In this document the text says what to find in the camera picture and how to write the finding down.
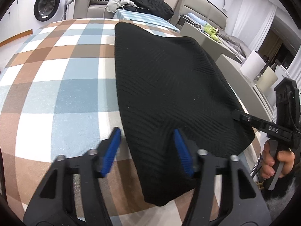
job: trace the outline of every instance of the white curtain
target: white curtain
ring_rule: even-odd
[[[297,82],[299,93],[301,93],[301,47],[287,71],[290,74],[290,77]]]
[[[231,35],[257,51],[271,27],[277,6],[268,0],[234,0],[233,5],[240,8],[238,13],[229,14],[229,21],[234,23]]]

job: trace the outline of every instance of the floor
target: floor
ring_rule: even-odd
[[[27,40],[28,37],[30,37],[30,35],[14,40],[0,47],[0,71],[1,72],[3,72],[5,66],[7,65],[11,57],[20,48],[20,46]]]

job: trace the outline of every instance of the gray sofa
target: gray sofa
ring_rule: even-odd
[[[75,0],[74,4],[74,19],[84,18],[105,18],[111,19],[114,13],[106,10],[107,2],[94,0]]]
[[[182,14],[193,13],[194,15],[208,21],[212,26],[225,29],[227,16],[207,0],[165,0],[174,10],[174,16],[170,23],[178,27],[177,23]],[[105,9],[106,3],[92,0],[75,0],[74,19],[83,18],[112,18],[113,13]]]
[[[227,16],[207,0],[178,0],[174,13],[170,23],[180,30],[182,26],[178,24],[178,21],[181,15],[188,13],[193,13],[215,28],[224,30],[226,27]]]

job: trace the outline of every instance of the plaid blanket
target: plaid blanket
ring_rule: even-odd
[[[113,127],[122,129],[114,61],[118,22],[77,19],[46,25],[27,39],[0,75],[0,144],[8,203],[21,219],[57,155],[81,155],[97,147]],[[177,35],[160,25],[126,22],[152,34]],[[124,137],[111,172],[99,181],[114,226],[180,226],[193,192],[163,207],[145,203]],[[75,177],[77,215],[82,218],[77,185]],[[218,213],[218,193],[213,201],[212,219]]]

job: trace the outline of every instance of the wooden trim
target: wooden trim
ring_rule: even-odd
[[[8,39],[0,42],[0,47],[4,46],[5,44],[10,43],[10,42],[12,42],[14,40],[20,39],[20,38],[25,37],[27,35],[31,35],[32,33],[33,33],[33,30],[28,30],[28,31],[24,31],[24,32],[22,32],[20,34],[14,35],[14,36],[12,36],[12,37],[10,37],[10,38],[8,38]]]

